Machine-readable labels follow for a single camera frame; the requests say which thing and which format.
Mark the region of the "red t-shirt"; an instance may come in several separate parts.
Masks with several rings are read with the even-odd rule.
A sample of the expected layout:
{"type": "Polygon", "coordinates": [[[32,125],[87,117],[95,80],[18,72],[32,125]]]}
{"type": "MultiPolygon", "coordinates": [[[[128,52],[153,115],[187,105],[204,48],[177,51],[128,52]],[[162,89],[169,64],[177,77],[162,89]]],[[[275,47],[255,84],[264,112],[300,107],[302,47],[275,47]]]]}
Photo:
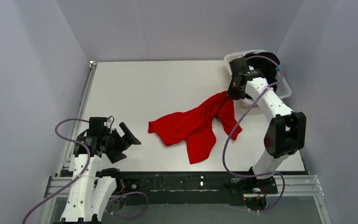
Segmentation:
{"type": "Polygon", "coordinates": [[[208,159],[215,143],[213,120],[218,119],[227,135],[237,124],[234,102],[227,91],[219,92],[198,107],[174,112],[148,122],[148,133],[155,133],[167,147],[186,142],[190,164],[208,159]]]}

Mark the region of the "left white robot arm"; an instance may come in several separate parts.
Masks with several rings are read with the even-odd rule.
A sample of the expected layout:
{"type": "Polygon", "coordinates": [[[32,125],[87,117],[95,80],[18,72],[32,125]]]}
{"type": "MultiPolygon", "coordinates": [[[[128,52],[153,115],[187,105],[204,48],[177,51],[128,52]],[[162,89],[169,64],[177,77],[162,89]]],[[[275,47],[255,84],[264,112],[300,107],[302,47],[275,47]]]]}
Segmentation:
{"type": "Polygon", "coordinates": [[[120,134],[111,125],[114,117],[90,117],[88,128],[74,140],[73,175],[66,185],[69,196],[60,224],[100,224],[111,195],[122,194],[125,186],[120,170],[98,170],[103,155],[114,164],[125,159],[123,153],[132,145],[140,145],[124,122],[120,134]]]}

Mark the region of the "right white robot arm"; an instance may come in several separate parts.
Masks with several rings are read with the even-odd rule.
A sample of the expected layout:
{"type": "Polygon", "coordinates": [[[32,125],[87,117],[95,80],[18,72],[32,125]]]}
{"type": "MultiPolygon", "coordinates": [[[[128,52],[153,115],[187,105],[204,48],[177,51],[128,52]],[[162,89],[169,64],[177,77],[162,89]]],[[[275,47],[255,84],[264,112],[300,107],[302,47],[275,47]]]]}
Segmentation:
{"type": "Polygon", "coordinates": [[[233,100],[245,99],[247,96],[253,99],[228,138],[233,136],[239,124],[255,105],[261,109],[269,126],[263,139],[265,150],[257,163],[249,169],[248,175],[240,175],[229,170],[224,156],[223,166],[229,174],[239,178],[238,182],[229,184],[236,194],[249,192],[257,195],[244,200],[247,202],[248,210],[254,213],[266,212],[278,203],[275,201],[271,206],[266,206],[266,196],[278,192],[274,176],[284,178],[277,168],[285,159],[304,147],[306,116],[303,112],[293,111],[276,94],[273,87],[283,82],[283,72],[277,59],[261,55],[243,56],[232,59],[227,66],[231,73],[227,95],[233,100]],[[260,69],[250,69],[248,61],[251,59],[264,59],[272,63],[272,70],[279,72],[280,79],[269,83],[260,69]]]}

